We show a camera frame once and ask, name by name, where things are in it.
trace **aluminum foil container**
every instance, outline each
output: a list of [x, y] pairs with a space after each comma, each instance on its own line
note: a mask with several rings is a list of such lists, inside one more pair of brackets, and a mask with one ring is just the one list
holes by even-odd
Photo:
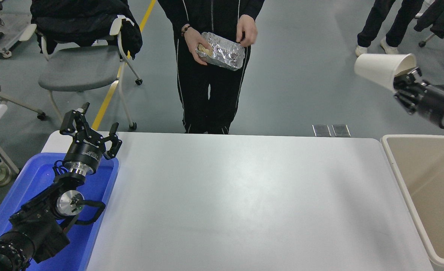
[[213, 48], [212, 51], [208, 51], [199, 44], [196, 51], [203, 61], [229, 70], [238, 70], [242, 67], [246, 57], [245, 49], [242, 45], [209, 32], [203, 32], [202, 37]]

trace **white sneaker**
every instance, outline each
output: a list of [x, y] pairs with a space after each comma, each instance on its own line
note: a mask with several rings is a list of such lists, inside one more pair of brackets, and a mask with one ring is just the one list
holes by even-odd
[[386, 43], [386, 37], [384, 37], [381, 40], [381, 48], [383, 48], [383, 50], [385, 51], [385, 53], [387, 53], [388, 55], [397, 55], [399, 54], [398, 48], [397, 47], [391, 47]]
[[368, 53], [368, 48], [363, 46], [356, 46], [356, 56], [359, 57], [363, 53]]
[[3, 162], [0, 157], [0, 187], [10, 183], [12, 179], [12, 172], [8, 165]]

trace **gray chair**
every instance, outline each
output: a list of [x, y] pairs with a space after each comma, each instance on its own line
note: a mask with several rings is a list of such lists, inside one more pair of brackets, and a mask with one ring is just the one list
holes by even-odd
[[[121, 102], [127, 119], [129, 129], [136, 130], [137, 124], [133, 122], [125, 97], [122, 91], [122, 79], [125, 65], [128, 65], [136, 76], [136, 84], [143, 82], [137, 74], [127, 55], [122, 49], [121, 26], [123, 18], [117, 18], [113, 21], [108, 38], [117, 38], [118, 46], [115, 45], [96, 45], [88, 47], [67, 48], [55, 51], [48, 55], [46, 48], [46, 37], [41, 35], [41, 50], [48, 61], [46, 69], [40, 75], [38, 84], [48, 90], [50, 101], [57, 113], [60, 122], [63, 117], [53, 98], [53, 91], [87, 91], [97, 89], [114, 83], [118, 80], [117, 88], [119, 90]], [[27, 41], [35, 32], [36, 24], [31, 24], [24, 31], [20, 41]], [[92, 69], [87, 69], [87, 63], [90, 63]]]

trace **gray floor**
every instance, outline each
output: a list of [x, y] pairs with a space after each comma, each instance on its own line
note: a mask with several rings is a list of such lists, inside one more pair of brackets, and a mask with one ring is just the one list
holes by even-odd
[[[252, 48], [231, 134], [312, 137], [313, 124], [345, 124], [353, 137], [374, 139], [385, 134], [444, 134], [426, 120], [407, 115], [389, 91], [354, 74], [356, 35], [373, 2], [267, 0], [257, 19], [258, 39]], [[129, 3], [140, 22], [150, 0]], [[7, 0], [4, 12], [27, 13], [30, 4], [29, 0]], [[379, 40], [391, 27], [400, 4], [401, 0], [394, 4], [370, 53], [383, 53]], [[444, 84], [444, 39], [434, 38], [425, 48], [419, 48], [418, 42], [430, 32], [415, 32], [415, 23], [410, 24], [400, 52], [414, 53], [424, 78]], [[128, 69], [124, 76], [124, 92], [138, 123], [137, 132], [183, 132], [172, 28], [158, 4], [142, 36], [143, 48], [134, 65], [143, 85], [134, 84]], [[8, 104], [0, 121], [0, 144], [19, 167], [39, 153], [50, 133], [59, 128], [48, 94], [37, 83], [44, 65], [34, 38], [21, 43], [11, 58], [0, 62], [2, 91], [45, 110], [51, 117], [41, 122], [36, 113]], [[107, 90], [56, 93], [55, 97], [62, 111], [89, 101], [87, 119], [92, 123]], [[120, 122], [120, 131], [128, 130], [117, 94], [99, 130], [108, 130], [115, 121]], [[6, 190], [0, 190], [0, 199]]]

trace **yellow floor line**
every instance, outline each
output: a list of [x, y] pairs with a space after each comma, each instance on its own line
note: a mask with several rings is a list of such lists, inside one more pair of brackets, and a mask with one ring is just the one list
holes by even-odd
[[[156, 1], [157, 0], [152, 0], [150, 2], [150, 5], [148, 5], [147, 12], [145, 12], [145, 16], [143, 17], [143, 19], [140, 23], [140, 32], [143, 31], [143, 28], [145, 27], [145, 24], [148, 21], [148, 17], [152, 13], [152, 10], [154, 8]], [[110, 86], [110, 89], [108, 90], [108, 93], [106, 94], [105, 99], [103, 100], [103, 103], [100, 106], [100, 109], [98, 110], [97, 116], [95, 117], [95, 120], [93, 121], [93, 125], [91, 125], [91, 128], [93, 130], [98, 130], [98, 127], [100, 126], [100, 123], [102, 122], [103, 116], [105, 115], [106, 109], [108, 108], [108, 105], [110, 104], [110, 101], [112, 100], [112, 96], [115, 93], [115, 89], [117, 89], [118, 84], [119, 84], [119, 81], [117, 79]]]

